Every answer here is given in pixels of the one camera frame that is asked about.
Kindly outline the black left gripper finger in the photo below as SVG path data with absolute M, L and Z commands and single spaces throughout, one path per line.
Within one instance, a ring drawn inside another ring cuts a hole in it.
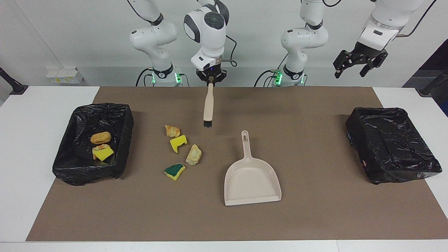
M 360 71 L 360 76 L 363 78 L 370 70 L 381 67 L 387 56 L 388 54 L 379 54 L 374 58 L 365 57 L 365 66 Z
M 337 58 L 334 61 L 334 68 L 335 68 L 335 78 L 339 78 L 343 71 L 352 67 L 352 53 L 348 51 L 341 51 Z

